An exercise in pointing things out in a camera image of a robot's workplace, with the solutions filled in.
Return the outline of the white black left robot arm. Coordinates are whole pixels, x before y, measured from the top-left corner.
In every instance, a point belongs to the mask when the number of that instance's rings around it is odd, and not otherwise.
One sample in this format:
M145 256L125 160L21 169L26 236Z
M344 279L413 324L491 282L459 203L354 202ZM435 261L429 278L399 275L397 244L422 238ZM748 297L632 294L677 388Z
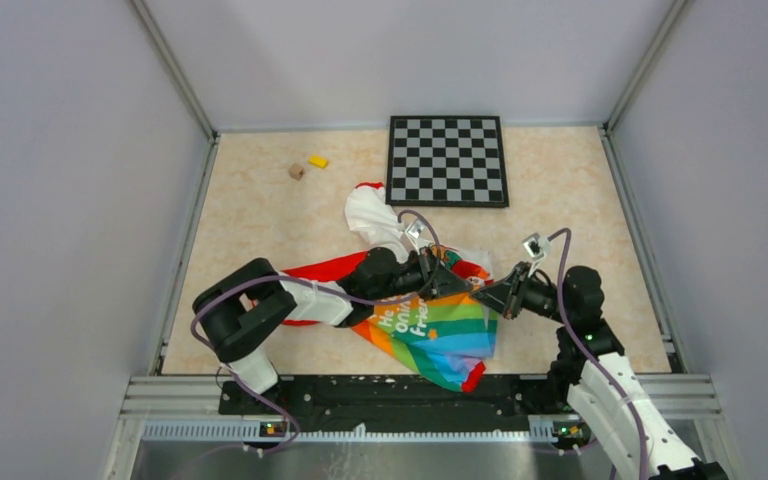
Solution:
M405 261L377 247L290 273L257 258L194 300L191 332L257 413L280 401L278 374L262 345L286 323L349 328L425 379L471 392L486 370L480 357L458 350L482 337L457 316L471 289L428 247Z

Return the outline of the white colourful cartoon jacket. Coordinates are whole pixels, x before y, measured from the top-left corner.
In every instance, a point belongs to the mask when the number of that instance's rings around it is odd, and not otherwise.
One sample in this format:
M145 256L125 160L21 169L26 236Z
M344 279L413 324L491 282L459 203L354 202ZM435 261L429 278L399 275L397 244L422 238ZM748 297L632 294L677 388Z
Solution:
M384 184L358 184L347 197L344 214L349 230L370 247L386 248L400 262L408 260L405 227L385 203ZM371 249L278 272L335 288L335 282L357 267L367 253ZM459 278L474 286L493 282L491 256L486 250L444 245L442 253L444 266ZM475 389L485 371L483 361L495 352L498 314L467 293L371 308L371 314L350 327L352 331L440 387L455 392Z

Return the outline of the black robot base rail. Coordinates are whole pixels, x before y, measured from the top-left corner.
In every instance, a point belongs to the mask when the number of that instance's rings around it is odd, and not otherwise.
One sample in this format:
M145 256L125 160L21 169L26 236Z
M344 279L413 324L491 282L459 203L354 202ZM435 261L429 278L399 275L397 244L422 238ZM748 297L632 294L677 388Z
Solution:
M223 383L225 416L269 415L279 406L303 432L364 426L372 433L525 432L540 441L587 443L592 433L542 376L483 375L470 392L444 389L416 375L285 376L258 401Z

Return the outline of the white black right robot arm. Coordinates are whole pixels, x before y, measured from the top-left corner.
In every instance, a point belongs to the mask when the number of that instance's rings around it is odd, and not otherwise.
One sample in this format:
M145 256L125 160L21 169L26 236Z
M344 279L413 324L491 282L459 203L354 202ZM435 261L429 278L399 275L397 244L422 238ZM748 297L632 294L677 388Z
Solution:
M547 400L581 418L610 459L613 478L727 478L719 462L705 461L678 436L643 388L603 317L605 296L596 270L573 266L553 284L521 262L470 296L505 319L529 311L559 322Z

